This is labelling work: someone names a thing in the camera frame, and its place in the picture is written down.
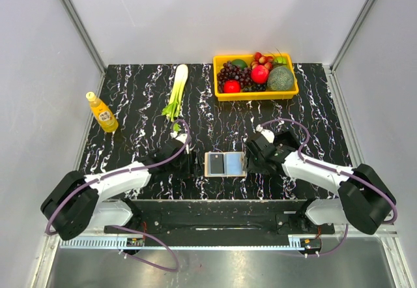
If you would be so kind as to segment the beige leather card holder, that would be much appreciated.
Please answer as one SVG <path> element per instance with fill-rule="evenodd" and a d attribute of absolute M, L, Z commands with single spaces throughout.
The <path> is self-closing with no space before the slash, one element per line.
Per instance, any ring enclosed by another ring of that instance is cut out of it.
<path fill-rule="evenodd" d="M 205 153 L 204 176 L 205 177 L 245 177 L 246 157 L 244 152 L 218 152 L 224 154 L 225 171 L 222 175 L 211 175 L 209 173 L 209 154 Z"/>

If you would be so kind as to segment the black credit card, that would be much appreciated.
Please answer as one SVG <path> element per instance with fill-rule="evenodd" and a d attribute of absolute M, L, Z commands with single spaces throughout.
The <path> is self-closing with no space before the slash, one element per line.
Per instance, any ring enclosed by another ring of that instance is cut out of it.
<path fill-rule="evenodd" d="M 209 168 L 208 172 L 211 175 L 222 175 L 225 171 L 224 166 L 224 154 L 218 152 L 212 152 L 208 155 Z"/>

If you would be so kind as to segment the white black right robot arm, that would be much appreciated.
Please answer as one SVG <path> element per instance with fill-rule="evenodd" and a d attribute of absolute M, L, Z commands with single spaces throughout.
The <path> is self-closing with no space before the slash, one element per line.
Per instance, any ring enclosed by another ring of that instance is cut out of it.
<path fill-rule="evenodd" d="M 303 155 L 290 132 L 256 131 L 245 142 L 250 173 L 303 180 L 334 194 L 333 199 L 306 201 L 289 219 L 292 229 L 313 232 L 324 224 L 347 224 L 372 235 L 396 204 L 375 170 L 366 165 L 343 167 Z"/>

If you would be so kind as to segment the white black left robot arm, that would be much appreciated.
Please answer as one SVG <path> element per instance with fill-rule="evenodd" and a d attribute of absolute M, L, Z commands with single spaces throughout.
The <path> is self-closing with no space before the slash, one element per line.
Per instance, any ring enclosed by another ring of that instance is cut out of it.
<path fill-rule="evenodd" d="M 119 225 L 128 233 L 140 228 L 141 216 L 126 201 L 110 199 L 140 190 L 158 177 L 192 177 L 195 154 L 189 134 L 173 132 L 160 149 L 127 166 L 95 175 L 68 172 L 40 206 L 46 234 L 72 240 L 88 228 Z"/>

